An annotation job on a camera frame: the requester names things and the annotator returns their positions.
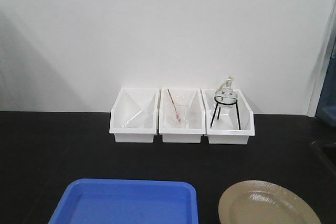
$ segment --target blue tray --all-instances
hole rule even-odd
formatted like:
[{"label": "blue tray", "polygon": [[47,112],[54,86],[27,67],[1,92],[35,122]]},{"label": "blue tray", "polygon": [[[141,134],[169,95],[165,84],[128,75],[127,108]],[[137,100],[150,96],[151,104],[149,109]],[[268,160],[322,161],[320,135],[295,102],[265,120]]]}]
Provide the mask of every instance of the blue tray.
[{"label": "blue tray", "polygon": [[188,183],[79,179],[65,190],[49,224],[198,224]]}]

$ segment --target white wall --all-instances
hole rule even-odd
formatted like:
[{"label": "white wall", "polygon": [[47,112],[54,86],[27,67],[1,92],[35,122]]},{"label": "white wall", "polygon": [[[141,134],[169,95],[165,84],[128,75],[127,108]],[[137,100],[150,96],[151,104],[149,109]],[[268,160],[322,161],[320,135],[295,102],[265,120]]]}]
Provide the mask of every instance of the white wall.
[{"label": "white wall", "polygon": [[217,88],[306,114],[334,0],[0,0],[0,109],[108,112],[119,88]]}]

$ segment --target glassware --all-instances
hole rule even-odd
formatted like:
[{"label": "glassware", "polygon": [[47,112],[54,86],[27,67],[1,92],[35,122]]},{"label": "glassware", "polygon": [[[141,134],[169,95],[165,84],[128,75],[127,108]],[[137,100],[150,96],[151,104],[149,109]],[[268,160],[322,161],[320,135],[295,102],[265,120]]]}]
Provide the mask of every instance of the glassware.
[{"label": "glassware", "polygon": [[[220,85],[215,93],[215,98],[218,102],[226,103],[226,104],[233,104],[237,101],[238,95],[236,92],[233,91],[231,88],[233,78],[228,77],[227,80]],[[233,105],[222,105],[219,104],[221,108],[232,108]]]}]

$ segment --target plastic bin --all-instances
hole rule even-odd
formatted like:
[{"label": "plastic bin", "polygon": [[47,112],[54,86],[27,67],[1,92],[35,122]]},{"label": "plastic bin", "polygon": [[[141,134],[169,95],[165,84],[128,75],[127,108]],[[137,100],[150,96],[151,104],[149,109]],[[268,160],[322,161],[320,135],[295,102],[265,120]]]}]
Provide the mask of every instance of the plastic bin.
[{"label": "plastic bin", "polygon": [[65,190],[49,224],[198,224],[188,183],[79,179]]},{"label": "plastic bin", "polygon": [[[200,143],[205,134],[205,110],[200,89],[169,89],[174,100],[172,104],[167,89],[161,90],[159,133],[166,143]],[[179,106],[185,106],[180,113]]]},{"label": "plastic bin", "polygon": [[152,143],[158,131],[159,89],[122,88],[111,110],[116,142]]},{"label": "plastic bin", "polygon": [[206,135],[210,144],[247,144],[249,136],[254,136],[253,111],[247,104],[242,92],[234,90],[238,94],[238,110],[241,130],[238,127],[238,118],[235,105],[230,109],[221,108],[219,120],[215,118],[212,127],[210,123],[216,106],[214,101],[215,90],[202,89],[204,105],[206,109]]}]

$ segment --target clear glass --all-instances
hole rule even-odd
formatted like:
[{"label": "clear glass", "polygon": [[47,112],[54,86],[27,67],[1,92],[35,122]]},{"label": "clear glass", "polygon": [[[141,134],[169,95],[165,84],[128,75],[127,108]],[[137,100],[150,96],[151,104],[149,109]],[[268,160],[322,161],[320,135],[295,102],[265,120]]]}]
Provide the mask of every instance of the clear glass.
[{"label": "clear glass", "polygon": [[[237,101],[238,95],[231,88],[232,79],[228,78],[216,91],[215,97],[218,102],[232,104]],[[233,105],[219,105],[222,108],[232,108]]]},{"label": "clear glass", "polygon": [[186,128],[188,122],[189,106],[185,104],[172,104],[172,113],[169,121],[173,128]]}]

